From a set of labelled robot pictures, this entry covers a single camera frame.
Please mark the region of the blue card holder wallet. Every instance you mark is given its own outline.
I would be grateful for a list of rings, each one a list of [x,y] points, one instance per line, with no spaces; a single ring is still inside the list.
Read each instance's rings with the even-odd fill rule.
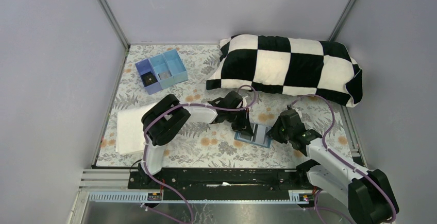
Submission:
[[[255,123],[250,123],[250,127],[253,132],[252,136],[250,136],[247,131],[238,131],[234,139],[256,146],[270,148],[272,139],[267,136],[267,133],[271,130],[271,127]]]

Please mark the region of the black and white checkered pillow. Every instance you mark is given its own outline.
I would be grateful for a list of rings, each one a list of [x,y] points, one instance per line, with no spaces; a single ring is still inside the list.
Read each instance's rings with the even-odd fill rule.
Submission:
[[[363,98],[363,70],[342,43],[239,34],[219,46],[220,64],[206,90],[251,85],[269,94],[318,95],[350,108]]]

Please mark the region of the black VIP credit card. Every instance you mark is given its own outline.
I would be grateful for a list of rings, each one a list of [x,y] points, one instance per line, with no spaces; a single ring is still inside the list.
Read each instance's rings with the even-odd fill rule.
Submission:
[[[141,80],[143,82],[144,87],[148,87],[158,82],[157,78],[152,72],[147,72],[141,75]]]

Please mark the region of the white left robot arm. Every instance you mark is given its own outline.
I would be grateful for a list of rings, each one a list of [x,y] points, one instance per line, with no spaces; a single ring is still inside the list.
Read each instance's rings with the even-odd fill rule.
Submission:
[[[219,124],[229,122],[235,132],[253,135],[249,105],[236,91],[205,104],[181,103],[168,94],[141,118],[146,145],[141,167],[153,176],[162,170],[164,150],[186,123]]]

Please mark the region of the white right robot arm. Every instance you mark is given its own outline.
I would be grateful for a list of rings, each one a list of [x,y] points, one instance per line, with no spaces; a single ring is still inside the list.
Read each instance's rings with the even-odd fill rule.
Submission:
[[[267,134],[308,157],[296,166],[297,181],[320,188],[343,203],[355,223],[396,219],[399,206],[386,174],[336,153],[321,134],[305,127],[294,109],[281,112]]]

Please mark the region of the floral patterned table mat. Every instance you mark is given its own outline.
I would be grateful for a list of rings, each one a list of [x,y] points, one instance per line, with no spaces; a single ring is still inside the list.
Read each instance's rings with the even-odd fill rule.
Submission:
[[[188,80],[153,95],[147,94],[135,64],[165,51],[178,51],[188,72]],[[217,69],[220,50],[216,45],[133,45],[128,53],[106,131],[96,158],[97,167],[130,167],[141,159],[141,152],[121,155],[116,152],[117,113],[146,106],[174,94],[182,102],[205,103],[224,97],[227,90],[208,91],[206,79]],[[259,93],[250,109],[250,120],[256,124],[273,125],[277,116],[292,104],[301,112],[308,129],[327,132],[327,144],[344,156],[351,157],[349,135],[342,120],[342,107],[325,104],[316,97],[297,101],[294,97]],[[294,168],[306,158],[289,144],[272,142],[264,148],[234,139],[227,122],[215,125],[188,123],[164,151],[165,167],[233,167],[233,168]]]

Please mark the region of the blue compartment organizer box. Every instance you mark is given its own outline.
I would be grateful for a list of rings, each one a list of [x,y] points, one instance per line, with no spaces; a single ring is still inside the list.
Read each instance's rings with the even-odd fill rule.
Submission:
[[[188,80],[187,69],[182,62],[178,51],[175,49],[168,50],[162,54],[144,59],[140,62],[137,62],[135,66],[140,79],[142,74],[152,72],[158,80],[157,83],[148,87],[144,87],[149,95],[155,94],[163,89]],[[161,81],[158,74],[164,71],[170,71],[172,76]]]

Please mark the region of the white folded towel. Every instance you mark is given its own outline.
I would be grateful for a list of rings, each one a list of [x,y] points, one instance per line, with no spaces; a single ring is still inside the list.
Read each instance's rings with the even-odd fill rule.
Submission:
[[[143,115],[156,102],[139,108],[126,109],[117,113],[116,152],[121,155],[139,153],[144,150]]]

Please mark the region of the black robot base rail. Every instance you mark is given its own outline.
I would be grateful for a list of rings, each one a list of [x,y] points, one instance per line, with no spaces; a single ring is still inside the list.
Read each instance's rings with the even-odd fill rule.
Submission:
[[[177,194],[204,189],[248,191],[294,191],[312,194],[315,187],[295,169],[163,168],[152,180],[143,170],[132,171],[128,189],[167,190]]]

